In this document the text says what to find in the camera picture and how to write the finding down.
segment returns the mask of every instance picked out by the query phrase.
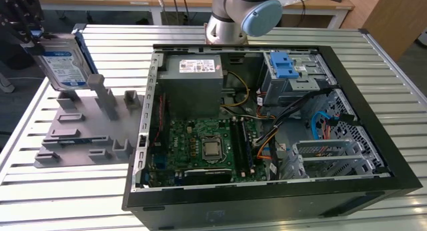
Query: metal workbench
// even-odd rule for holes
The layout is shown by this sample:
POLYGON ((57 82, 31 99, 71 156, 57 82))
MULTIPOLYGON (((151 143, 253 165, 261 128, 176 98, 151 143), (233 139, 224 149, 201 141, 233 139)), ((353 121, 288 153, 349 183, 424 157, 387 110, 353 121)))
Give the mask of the metal workbench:
MULTIPOLYGON (((83 36, 105 86, 113 93, 143 94, 152 44, 201 44, 203 33, 196 26, 88 25, 83 36)), ((356 30, 277 28, 249 43, 333 48, 424 188, 348 217, 211 230, 427 230, 427 100, 369 35, 356 30)), ((56 96, 45 79, 0 155, 0 230, 145 230, 121 211, 127 164, 33 167, 59 107, 56 96)))

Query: blue latch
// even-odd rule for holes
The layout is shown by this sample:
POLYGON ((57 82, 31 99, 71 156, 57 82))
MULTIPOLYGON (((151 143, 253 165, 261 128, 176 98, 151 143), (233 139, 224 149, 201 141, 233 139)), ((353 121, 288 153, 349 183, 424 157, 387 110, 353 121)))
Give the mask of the blue latch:
POLYGON ((297 79, 300 74, 293 69, 293 61, 285 52, 271 52, 271 64, 277 79, 297 79))

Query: table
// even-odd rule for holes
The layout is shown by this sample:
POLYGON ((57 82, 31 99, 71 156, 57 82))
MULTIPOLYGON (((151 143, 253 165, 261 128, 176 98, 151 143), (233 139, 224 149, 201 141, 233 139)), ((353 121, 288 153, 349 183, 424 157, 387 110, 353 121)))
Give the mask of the table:
MULTIPOLYGON (((80 10, 80 11, 148 11, 153 25, 163 25, 161 7, 157 0, 40 0, 44 10, 80 10)), ((339 29, 345 15, 353 9, 349 0, 340 3, 331 0, 307 0, 305 15, 332 16, 328 28, 339 29)), ((165 11, 175 12, 173 0, 164 0, 165 11)), ((185 11, 184 0, 176 0, 177 10, 185 11)), ((212 0, 187 0, 189 12, 208 12, 212 9, 212 0)), ((283 9, 283 14, 300 15, 303 4, 296 3, 283 9)))
MULTIPOLYGON (((203 44, 201 26, 88 25, 83 33, 104 85, 144 94, 152 44, 203 44)), ((427 99, 369 35, 357 30, 276 28, 249 44, 325 45, 333 51, 424 188, 340 218, 305 219, 199 230, 426 230, 427 99)), ((80 95, 93 95, 84 90, 80 95)), ((45 79, 0 155, 0 226, 9 230, 144 231, 121 210, 127 164, 32 166, 59 104, 45 79)))

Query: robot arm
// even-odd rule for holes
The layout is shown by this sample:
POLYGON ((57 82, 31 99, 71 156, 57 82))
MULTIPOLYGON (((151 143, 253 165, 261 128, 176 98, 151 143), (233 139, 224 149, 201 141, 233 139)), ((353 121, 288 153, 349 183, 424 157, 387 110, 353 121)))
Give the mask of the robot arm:
POLYGON ((267 34, 281 17, 277 0, 212 0, 212 15, 205 27, 209 44, 244 44, 247 35, 267 34))
POLYGON ((44 52, 39 43, 44 14, 39 0, 0 0, 1 30, 11 43, 19 43, 33 54, 44 52))

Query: wooden desk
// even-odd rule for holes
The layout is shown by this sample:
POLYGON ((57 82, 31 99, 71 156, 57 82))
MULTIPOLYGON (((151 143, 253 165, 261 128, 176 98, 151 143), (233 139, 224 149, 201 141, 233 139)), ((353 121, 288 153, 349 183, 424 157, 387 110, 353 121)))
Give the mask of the wooden desk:
MULTIPOLYGON (((153 25, 161 23, 161 8, 157 0, 40 0, 44 10, 83 10, 83 11, 149 11, 153 25)), ((305 15, 332 16, 328 28, 339 28, 345 15, 353 9, 349 0, 341 3, 331 0, 307 0, 305 15)), ((173 0, 164 0, 165 11, 175 12, 173 0)), ((176 0, 177 10, 185 11, 184 0, 176 0)), ((187 0, 189 12, 211 12, 212 0, 187 0)), ((295 3, 283 9, 283 14, 300 15, 301 3, 295 3)))
MULTIPOLYGON (((165 6, 172 6, 175 8, 173 0, 163 0, 165 6)), ((184 0, 176 0, 176 5, 184 7, 184 0)), ((212 0, 187 0, 188 7, 211 7, 212 0)), ((335 2, 332 0, 307 0, 304 1, 307 10, 352 10, 355 8, 349 0, 341 0, 341 2, 335 2)), ((303 9, 303 3, 295 3, 288 5, 285 9, 303 9)))

